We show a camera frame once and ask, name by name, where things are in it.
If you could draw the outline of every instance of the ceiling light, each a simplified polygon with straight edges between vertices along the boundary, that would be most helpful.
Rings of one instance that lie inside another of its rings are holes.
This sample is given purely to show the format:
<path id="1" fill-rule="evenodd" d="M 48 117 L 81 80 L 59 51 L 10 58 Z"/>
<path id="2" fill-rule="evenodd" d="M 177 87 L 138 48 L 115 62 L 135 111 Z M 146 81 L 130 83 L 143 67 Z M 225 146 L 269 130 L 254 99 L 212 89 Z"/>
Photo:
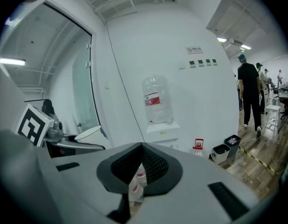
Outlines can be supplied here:
<path id="1" fill-rule="evenodd" d="M 220 42 L 225 42 L 225 41 L 227 41 L 227 39 L 225 39 L 225 38 L 219 38 L 219 37 L 218 37 L 218 40 L 219 40 Z"/>
<path id="2" fill-rule="evenodd" d="M 0 63 L 10 65 L 25 65 L 26 61 L 22 59 L 1 58 Z"/>
<path id="3" fill-rule="evenodd" d="M 246 45 L 242 45 L 241 47 L 243 47 L 243 48 L 245 48 L 245 49 L 250 49 L 251 47 L 248 47 L 248 46 L 246 46 Z"/>

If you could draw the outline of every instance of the stool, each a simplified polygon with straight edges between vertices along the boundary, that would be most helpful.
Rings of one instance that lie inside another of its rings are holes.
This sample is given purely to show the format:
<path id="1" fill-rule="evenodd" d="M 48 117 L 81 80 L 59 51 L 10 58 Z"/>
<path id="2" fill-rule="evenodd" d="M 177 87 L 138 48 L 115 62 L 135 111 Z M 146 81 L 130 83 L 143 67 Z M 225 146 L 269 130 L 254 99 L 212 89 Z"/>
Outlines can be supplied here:
<path id="1" fill-rule="evenodd" d="M 264 116 L 264 123 L 270 124 L 269 127 L 266 126 L 266 128 L 270 129 L 271 126 L 275 127 L 278 126 L 279 116 L 280 116 L 280 109 L 281 107 L 278 105 L 268 105 L 265 107 L 265 113 L 267 112 L 267 115 Z M 270 112 L 275 112 L 275 116 L 273 116 L 270 120 Z"/>

